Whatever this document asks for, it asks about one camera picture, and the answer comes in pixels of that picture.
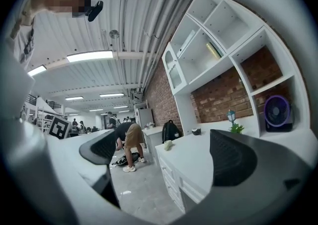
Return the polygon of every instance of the small lamp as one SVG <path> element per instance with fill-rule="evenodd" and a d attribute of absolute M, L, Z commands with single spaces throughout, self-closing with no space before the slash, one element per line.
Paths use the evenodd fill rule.
<path fill-rule="evenodd" d="M 235 111 L 229 110 L 227 113 L 227 117 L 228 117 L 229 121 L 232 123 L 232 125 L 234 125 Z"/>

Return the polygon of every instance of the refrigerator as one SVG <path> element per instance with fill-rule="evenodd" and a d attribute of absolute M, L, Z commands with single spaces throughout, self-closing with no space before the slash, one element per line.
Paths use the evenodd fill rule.
<path fill-rule="evenodd" d="M 153 123 L 154 122 L 153 114 L 152 114 L 150 108 L 145 108 L 145 109 L 137 108 L 136 109 L 135 118 L 136 118 L 136 123 L 139 124 L 139 126 L 142 129 L 145 128 L 145 125 L 147 123 Z"/>

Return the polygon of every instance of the yellow book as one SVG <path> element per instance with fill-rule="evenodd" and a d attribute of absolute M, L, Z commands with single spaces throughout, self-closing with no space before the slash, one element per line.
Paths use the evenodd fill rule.
<path fill-rule="evenodd" d="M 218 53 L 218 51 L 214 48 L 214 46 L 208 42 L 206 44 L 207 48 L 210 50 L 211 54 L 218 60 L 221 58 L 220 54 Z"/>

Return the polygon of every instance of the black shirt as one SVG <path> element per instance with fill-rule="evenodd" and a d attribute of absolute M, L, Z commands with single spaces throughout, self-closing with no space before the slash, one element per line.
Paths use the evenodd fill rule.
<path fill-rule="evenodd" d="M 122 123 L 119 125 L 115 130 L 116 139 L 120 138 L 121 141 L 125 141 L 126 133 L 132 124 L 134 123 Z"/>
<path fill-rule="evenodd" d="M 115 129 L 116 128 L 116 120 L 113 117 L 109 118 L 109 124 L 113 124 L 113 127 L 110 128 L 110 129 Z"/>

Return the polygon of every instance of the khaki shorts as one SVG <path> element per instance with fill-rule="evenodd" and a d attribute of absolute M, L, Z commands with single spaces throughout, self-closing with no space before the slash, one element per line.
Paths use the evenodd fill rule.
<path fill-rule="evenodd" d="M 138 124 L 132 124 L 126 134 L 125 149 L 135 148 L 143 142 L 143 132 Z"/>

